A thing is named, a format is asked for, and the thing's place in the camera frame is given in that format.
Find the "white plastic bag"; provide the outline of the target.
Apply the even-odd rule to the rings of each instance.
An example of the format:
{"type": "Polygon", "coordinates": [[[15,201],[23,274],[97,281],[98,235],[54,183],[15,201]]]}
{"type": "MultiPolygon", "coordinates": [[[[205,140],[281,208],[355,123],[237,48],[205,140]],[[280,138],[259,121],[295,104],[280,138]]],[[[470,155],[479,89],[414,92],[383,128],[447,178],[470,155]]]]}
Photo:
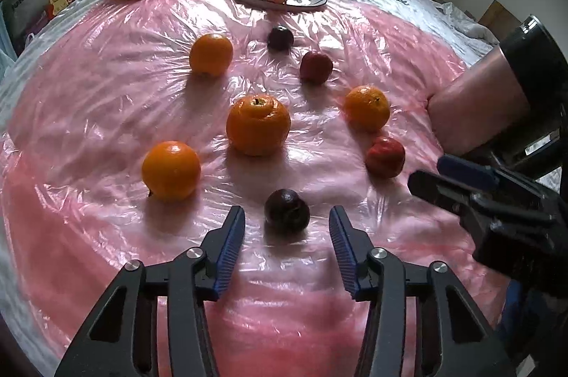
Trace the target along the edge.
{"type": "Polygon", "coordinates": [[[3,0],[2,11],[8,33],[18,39],[47,6],[47,0],[3,0]]]}

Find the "dark plum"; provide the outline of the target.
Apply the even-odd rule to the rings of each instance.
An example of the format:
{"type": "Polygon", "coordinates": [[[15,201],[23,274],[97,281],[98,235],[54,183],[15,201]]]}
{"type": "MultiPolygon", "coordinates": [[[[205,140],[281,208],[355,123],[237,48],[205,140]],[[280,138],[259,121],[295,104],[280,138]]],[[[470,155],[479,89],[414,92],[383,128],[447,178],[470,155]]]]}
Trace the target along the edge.
{"type": "Polygon", "coordinates": [[[288,52],[294,45],[294,35],[285,26],[274,26],[269,31],[267,46],[272,52],[288,52]]]}
{"type": "Polygon", "coordinates": [[[305,230],[310,221],[306,202],[289,188],[274,191],[264,206],[269,229],[281,235],[294,235],[305,230]]]}

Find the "large wrinkled orange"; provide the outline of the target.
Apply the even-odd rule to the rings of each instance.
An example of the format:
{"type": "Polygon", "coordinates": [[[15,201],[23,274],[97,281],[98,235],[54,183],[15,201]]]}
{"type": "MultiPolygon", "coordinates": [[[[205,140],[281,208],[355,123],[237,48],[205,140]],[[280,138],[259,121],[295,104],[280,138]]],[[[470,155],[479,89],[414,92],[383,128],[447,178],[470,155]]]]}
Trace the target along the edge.
{"type": "Polygon", "coordinates": [[[240,153],[261,157],[280,149],[289,135],[291,118],[287,108],[267,94],[246,95],[230,108],[226,134],[240,153]]]}

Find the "pink plastic sheet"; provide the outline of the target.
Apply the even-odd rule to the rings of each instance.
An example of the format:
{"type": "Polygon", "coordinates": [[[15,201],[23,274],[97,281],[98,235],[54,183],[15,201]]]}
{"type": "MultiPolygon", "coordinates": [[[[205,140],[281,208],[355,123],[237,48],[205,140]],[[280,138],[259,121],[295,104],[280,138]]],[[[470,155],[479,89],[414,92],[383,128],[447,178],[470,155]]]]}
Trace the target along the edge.
{"type": "Polygon", "coordinates": [[[335,205],[401,259],[448,262],[496,321],[506,279],[472,259],[457,220],[414,198],[405,175],[368,175],[370,137],[342,110],[352,88],[382,89],[392,108],[385,133],[404,145],[405,171],[434,168],[441,147],[426,100],[466,66],[442,39],[350,0],[287,16],[235,0],[95,5],[39,57],[1,135],[9,259],[56,367],[125,262],[172,259],[234,205],[246,211],[244,245],[229,290],[207,308],[224,376],[353,374],[367,308],[341,282],[327,230],[335,205]],[[278,25],[294,35],[288,52],[267,46],[278,25]],[[212,33],[233,45],[220,77],[190,67],[193,44],[212,33]],[[309,51],[333,62],[322,85],[299,78],[309,51]],[[230,108],[252,94],[275,97],[291,118],[268,156],[242,154],[227,138],[230,108]],[[146,154],[164,141],[189,145],[201,164],[196,190],[177,202],[152,196],[142,180],[146,154]],[[282,188],[309,207],[298,234],[266,224],[265,203],[282,188]]]}

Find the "red fruit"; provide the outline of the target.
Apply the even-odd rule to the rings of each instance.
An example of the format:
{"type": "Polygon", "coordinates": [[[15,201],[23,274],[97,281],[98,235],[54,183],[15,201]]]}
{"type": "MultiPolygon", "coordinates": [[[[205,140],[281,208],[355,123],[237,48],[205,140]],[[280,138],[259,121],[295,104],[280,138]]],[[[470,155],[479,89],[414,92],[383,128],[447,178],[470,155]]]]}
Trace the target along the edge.
{"type": "Polygon", "coordinates": [[[380,179],[391,179],[398,176],[405,163],[403,145],[389,137],[378,137],[368,149],[365,165],[369,173],[380,179]]]}
{"type": "Polygon", "coordinates": [[[324,84],[333,70],[333,62],[326,54],[309,51],[304,54],[299,67],[299,78],[312,85],[324,84]]]}

